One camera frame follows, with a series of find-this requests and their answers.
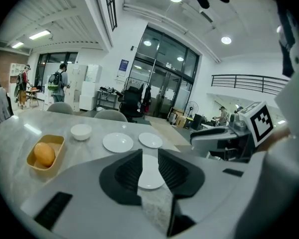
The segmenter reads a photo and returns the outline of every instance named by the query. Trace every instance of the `chair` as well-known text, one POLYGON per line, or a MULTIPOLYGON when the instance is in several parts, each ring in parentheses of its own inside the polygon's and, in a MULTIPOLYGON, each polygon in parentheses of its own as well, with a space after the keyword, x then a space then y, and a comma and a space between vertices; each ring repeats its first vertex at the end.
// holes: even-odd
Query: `chair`
POLYGON ((123 113, 120 113, 116 110, 103 110, 100 111, 95 115, 95 118, 97 119, 103 119, 103 120, 115 120, 115 121, 122 121, 122 122, 128 122, 126 117, 123 113))
POLYGON ((125 115, 128 122, 137 123, 137 121, 132 120, 132 118, 140 118, 143 116, 142 113, 138 112, 138 103, 142 99, 142 93, 138 89, 134 90, 133 87, 130 87, 128 90, 125 90, 124 97, 120 98, 121 103, 121 113, 125 115))
POLYGON ((48 110, 48 112, 60 113, 60 114, 73 114, 72 107, 64 102, 58 102, 52 104, 48 110))

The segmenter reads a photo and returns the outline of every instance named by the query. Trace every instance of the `gray chair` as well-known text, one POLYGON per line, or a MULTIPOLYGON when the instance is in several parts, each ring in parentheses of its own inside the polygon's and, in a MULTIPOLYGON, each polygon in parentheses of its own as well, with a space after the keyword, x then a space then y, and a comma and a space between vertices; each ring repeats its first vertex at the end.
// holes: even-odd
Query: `gray chair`
POLYGON ((60 113, 60 114, 73 114, 72 107, 66 103, 58 102, 52 104, 48 110, 48 112, 60 113))
POLYGON ((116 121, 128 122, 124 114, 116 110, 100 111, 95 115, 95 118, 103 119, 103 120, 116 120, 116 121))

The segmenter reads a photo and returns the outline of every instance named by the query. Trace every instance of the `white bowl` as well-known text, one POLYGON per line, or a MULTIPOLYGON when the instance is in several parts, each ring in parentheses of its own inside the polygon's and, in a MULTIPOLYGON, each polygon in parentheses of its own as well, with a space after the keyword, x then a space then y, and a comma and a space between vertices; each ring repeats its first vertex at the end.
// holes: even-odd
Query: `white bowl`
POLYGON ((88 139, 92 134, 92 128, 86 124, 77 124, 71 128, 73 137, 78 141, 88 139))

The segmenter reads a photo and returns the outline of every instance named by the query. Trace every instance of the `poster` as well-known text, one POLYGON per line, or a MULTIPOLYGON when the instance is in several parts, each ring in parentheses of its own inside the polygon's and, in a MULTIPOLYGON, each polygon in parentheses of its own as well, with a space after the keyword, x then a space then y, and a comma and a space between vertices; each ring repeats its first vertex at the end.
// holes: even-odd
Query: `poster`
POLYGON ((129 61, 128 60, 121 60, 119 71, 118 71, 118 76, 125 76, 126 71, 128 69, 129 61))

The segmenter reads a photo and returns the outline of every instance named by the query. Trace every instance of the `black office chair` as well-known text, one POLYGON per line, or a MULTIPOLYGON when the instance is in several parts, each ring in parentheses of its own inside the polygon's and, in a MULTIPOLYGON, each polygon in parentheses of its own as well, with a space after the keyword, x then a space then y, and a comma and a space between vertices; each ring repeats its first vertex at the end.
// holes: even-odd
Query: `black office chair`
POLYGON ((138 104, 141 99, 142 92, 139 92, 139 89, 134 87, 125 90, 124 96, 119 98, 119 101, 122 102, 120 105, 120 112, 125 115, 128 122, 137 123, 137 121, 132 120, 132 118, 140 118, 143 116, 142 113, 138 112, 138 104))

